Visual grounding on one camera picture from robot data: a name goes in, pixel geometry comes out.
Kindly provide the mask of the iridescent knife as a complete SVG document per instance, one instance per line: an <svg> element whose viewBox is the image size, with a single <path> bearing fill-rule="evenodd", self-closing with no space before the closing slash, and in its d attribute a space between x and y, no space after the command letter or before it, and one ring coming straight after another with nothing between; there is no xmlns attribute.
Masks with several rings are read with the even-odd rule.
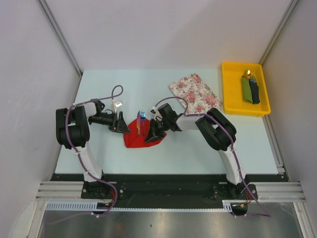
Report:
<svg viewBox="0 0 317 238"><path fill-rule="evenodd" d="M137 118L136 118L136 127L138 130L138 136L141 134L141 112L138 111L137 113Z"/></svg>

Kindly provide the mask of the red paper napkin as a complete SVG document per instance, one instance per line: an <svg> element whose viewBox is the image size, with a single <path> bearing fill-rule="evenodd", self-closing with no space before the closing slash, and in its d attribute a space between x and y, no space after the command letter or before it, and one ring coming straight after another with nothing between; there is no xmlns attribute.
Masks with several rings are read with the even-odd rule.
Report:
<svg viewBox="0 0 317 238"><path fill-rule="evenodd" d="M145 138L147 136L147 134L145 134L145 136L143 135L143 133L141 133L140 135L138 135L138 129L137 129L137 120L133 120L129 125L128 125L129 129L130 129L130 133L125 133L123 135L123 140L124 140L124 144L127 148L146 148L146 147L152 147L155 145L160 144L160 142L162 141L162 139L159 139L157 141L153 141L153 142L145 142Z"/></svg>

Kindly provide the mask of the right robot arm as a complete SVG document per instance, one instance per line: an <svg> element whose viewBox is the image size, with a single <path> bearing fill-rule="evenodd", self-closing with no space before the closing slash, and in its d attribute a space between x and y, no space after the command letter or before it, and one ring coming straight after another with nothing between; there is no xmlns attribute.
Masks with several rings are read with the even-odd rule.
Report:
<svg viewBox="0 0 317 238"><path fill-rule="evenodd" d="M211 108L206 113L185 115L177 114L168 103L165 103L159 108L153 108L152 113L155 114L155 118L150 120L145 143L163 139L168 130L198 130L207 144L220 155L229 184L229 195L234 199L240 199L246 194L246 173L236 152L237 130L218 109Z"/></svg>

